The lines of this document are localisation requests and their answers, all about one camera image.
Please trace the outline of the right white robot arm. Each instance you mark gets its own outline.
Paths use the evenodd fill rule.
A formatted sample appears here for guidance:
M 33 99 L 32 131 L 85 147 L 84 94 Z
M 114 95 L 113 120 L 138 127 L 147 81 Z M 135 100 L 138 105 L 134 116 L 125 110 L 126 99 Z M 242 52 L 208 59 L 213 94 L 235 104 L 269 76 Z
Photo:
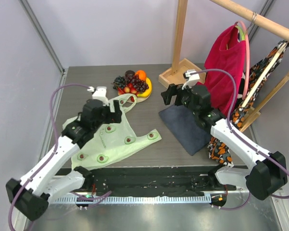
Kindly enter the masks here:
M 201 129 L 223 142 L 247 166 L 247 169 L 219 169 L 208 177 L 208 186 L 219 190 L 225 184 L 247 188 L 257 199 L 264 200 L 288 182 L 286 159 L 279 151 L 272 153 L 251 141 L 236 129 L 226 117 L 211 106 L 211 96 L 204 85 L 192 88 L 182 84 L 170 84 L 161 93 L 165 105 L 175 96 L 175 105 L 192 112 L 194 121 Z

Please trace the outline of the green avocado print plastic bag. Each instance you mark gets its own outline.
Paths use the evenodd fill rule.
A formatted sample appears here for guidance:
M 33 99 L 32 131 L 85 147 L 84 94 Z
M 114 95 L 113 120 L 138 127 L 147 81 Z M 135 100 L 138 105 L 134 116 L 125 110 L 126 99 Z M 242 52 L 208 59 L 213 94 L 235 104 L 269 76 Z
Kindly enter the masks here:
M 149 145 L 160 141 L 161 135 L 154 129 L 138 137 L 130 126 L 126 113 L 131 111 L 138 98 L 131 94 L 122 94 L 109 100 L 117 100 L 122 112 L 122 122 L 104 124 L 94 134 L 93 139 L 71 157 L 71 169 L 84 167 L 88 170 L 103 168 L 120 162 Z

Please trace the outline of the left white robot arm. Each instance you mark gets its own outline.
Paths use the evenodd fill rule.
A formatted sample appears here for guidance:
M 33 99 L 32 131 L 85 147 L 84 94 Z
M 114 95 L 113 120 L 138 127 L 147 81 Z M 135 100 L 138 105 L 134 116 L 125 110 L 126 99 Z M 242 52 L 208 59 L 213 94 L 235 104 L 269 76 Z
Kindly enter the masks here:
M 6 183 L 8 199 L 27 219 L 35 221 L 47 210 L 51 199 L 58 194 L 47 189 L 52 177 L 63 164 L 80 151 L 104 124 L 121 123 L 120 100 L 104 104 L 89 99 L 78 116 L 67 124 L 53 148 L 21 179 L 11 178 Z

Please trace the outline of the dark blue grape bunch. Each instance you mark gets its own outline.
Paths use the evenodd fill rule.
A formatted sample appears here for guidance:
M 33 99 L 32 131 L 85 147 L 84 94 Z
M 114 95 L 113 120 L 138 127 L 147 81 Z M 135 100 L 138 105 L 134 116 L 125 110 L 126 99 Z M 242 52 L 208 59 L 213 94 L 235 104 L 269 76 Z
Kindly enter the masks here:
M 130 83 L 129 78 L 127 77 L 122 77 L 122 76 L 118 76 L 115 78 L 114 82 L 113 82 L 113 88 L 115 89 L 124 89 L 125 87 L 128 86 L 128 84 Z

